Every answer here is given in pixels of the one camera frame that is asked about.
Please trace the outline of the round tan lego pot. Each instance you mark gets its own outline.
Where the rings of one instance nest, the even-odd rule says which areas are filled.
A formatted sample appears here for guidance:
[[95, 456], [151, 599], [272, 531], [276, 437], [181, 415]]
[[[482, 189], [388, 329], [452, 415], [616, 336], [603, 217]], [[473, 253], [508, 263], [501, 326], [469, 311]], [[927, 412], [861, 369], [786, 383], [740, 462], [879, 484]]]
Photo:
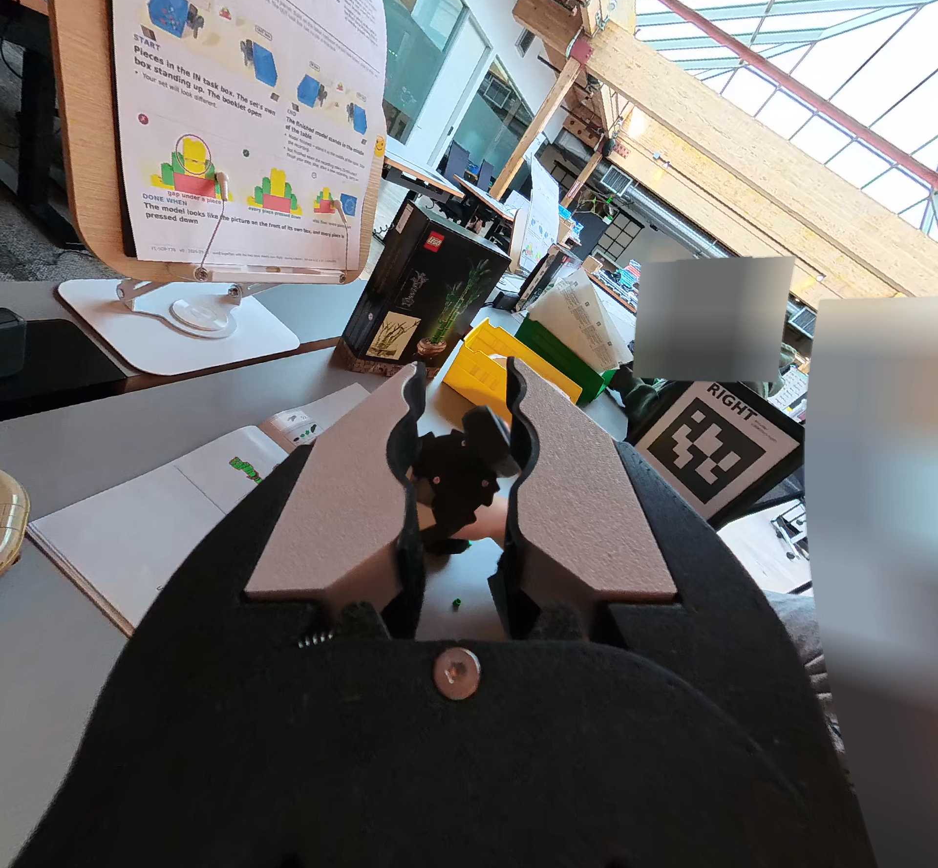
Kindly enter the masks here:
[[19, 481], [1, 471], [1, 574], [19, 559], [29, 522], [30, 499]]

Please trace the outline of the instruction sheet on wooden stand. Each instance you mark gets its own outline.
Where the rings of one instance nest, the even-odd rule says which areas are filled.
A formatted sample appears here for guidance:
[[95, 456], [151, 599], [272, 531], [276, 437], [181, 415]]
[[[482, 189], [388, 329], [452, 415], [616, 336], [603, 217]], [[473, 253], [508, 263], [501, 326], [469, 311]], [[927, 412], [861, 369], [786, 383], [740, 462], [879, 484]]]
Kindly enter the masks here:
[[369, 254], [384, 160], [366, 139], [369, 179], [353, 233], [355, 265], [340, 274], [140, 260], [126, 252], [122, 159], [114, 99], [109, 0], [48, 0], [62, 118], [66, 192], [80, 241], [121, 274], [61, 283], [57, 297], [129, 367], [153, 377], [251, 365], [337, 347], [349, 296]]

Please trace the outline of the lego instruction booklet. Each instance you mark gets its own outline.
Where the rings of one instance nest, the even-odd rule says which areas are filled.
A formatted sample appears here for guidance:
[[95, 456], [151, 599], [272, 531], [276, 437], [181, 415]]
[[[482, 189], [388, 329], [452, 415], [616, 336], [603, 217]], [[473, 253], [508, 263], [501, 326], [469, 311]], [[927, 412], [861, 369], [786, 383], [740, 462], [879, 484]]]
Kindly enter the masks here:
[[355, 383], [32, 521], [27, 536], [124, 635], [193, 548], [295, 448], [369, 391]]

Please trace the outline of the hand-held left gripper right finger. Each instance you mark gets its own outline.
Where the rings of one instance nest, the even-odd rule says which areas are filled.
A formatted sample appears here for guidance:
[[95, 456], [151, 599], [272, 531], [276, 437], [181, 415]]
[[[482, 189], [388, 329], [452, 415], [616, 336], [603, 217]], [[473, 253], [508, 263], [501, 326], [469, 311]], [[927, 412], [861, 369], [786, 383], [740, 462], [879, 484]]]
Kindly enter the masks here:
[[678, 591], [616, 440], [526, 361], [507, 362], [510, 487], [490, 589], [512, 639], [561, 604], [590, 635], [612, 605], [673, 605]]

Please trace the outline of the green plastic bin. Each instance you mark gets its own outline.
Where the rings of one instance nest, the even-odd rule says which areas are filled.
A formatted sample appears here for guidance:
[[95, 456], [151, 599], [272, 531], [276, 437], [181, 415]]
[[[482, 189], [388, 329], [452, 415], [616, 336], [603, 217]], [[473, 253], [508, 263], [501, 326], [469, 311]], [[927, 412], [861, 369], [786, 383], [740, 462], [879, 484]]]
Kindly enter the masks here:
[[580, 406], [590, 405], [605, 392], [618, 370], [614, 367], [598, 373], [543, 325], [530, 318], [521, 322], [515, 337], [580, 386], [580, 397], [576, 400], [576, 404]]

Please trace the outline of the person's grey trouser leg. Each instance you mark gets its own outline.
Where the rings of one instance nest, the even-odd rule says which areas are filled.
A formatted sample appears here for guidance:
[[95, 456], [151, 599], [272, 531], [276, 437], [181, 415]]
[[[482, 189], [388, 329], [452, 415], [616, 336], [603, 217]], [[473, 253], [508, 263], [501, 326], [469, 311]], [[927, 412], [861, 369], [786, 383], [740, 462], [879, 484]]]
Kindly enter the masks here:
[[763, 593], [794, 644], [815, 698], [823, 710], [828, 737], [840, 763], [845, 766], [846, 752], [830, 688], [813, 594], [770, 591]]

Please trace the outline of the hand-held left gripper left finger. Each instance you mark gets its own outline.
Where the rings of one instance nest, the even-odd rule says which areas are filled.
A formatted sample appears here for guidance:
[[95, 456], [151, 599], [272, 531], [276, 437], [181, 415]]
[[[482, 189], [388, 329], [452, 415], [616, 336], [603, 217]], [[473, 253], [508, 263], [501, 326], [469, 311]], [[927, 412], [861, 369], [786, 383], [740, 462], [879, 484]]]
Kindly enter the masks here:
[[409, 473], [426, 384], [425, 365], [406, 364], [315, 441], [247, 596], [313, 601], [331, 622], [366, 602], [392, 636], [414, 638], [426, 571]]

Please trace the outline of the white poster board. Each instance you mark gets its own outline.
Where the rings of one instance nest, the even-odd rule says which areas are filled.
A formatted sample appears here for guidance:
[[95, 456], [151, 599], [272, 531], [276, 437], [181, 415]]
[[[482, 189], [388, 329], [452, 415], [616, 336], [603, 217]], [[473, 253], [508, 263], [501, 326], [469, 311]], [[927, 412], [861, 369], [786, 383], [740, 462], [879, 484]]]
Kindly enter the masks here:
[[532, 189], [524, 210], [519, 256], [520, 269], [527, 274], [557, 241], [560, 202], [559, 184], [535, 156], [531, 158], [530, 170]]

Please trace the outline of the yellow plastic bin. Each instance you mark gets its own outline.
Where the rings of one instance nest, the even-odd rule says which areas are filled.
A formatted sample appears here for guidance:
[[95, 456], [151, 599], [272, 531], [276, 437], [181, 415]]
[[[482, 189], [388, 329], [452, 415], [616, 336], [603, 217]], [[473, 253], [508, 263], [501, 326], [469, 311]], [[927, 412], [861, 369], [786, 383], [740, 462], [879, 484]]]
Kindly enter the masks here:
[[542, 378], [565, 393], [576, 404], [582, 395], [576, 383], [556, 366], [525, 346], [504, 328], [487, 318], [476, 325], [463, 339], [455, 358], [449, 364], [444, 384], [450, 386], [472, 405], [486, 405], [505, 423], [511, 424], [507, 404], [508, 358], [522, 360]]

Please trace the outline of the black lego set box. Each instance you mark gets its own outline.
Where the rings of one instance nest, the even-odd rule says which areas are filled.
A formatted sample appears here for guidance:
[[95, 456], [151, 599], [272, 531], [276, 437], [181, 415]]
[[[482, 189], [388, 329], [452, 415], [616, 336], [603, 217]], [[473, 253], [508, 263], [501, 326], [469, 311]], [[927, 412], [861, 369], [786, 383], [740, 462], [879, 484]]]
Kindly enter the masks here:
[[421, 362], [434, 379], [509, 266], [497, 244], [406, 201], [336, 346], [337, 362], [386, 378]]

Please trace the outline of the person's right hand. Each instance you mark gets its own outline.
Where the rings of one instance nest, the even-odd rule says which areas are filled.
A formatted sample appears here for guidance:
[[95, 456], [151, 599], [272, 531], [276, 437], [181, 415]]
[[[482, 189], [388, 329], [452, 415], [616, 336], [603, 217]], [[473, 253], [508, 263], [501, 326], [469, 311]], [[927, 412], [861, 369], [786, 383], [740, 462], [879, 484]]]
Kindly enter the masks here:
[[475, 510], [475, 519], [461, 529], [461, 538], [475, 543], [491, 540], [500, 548], [505, 547], [508, 527], [510, 499], [496, 494], [491, 504], [479, 506]]

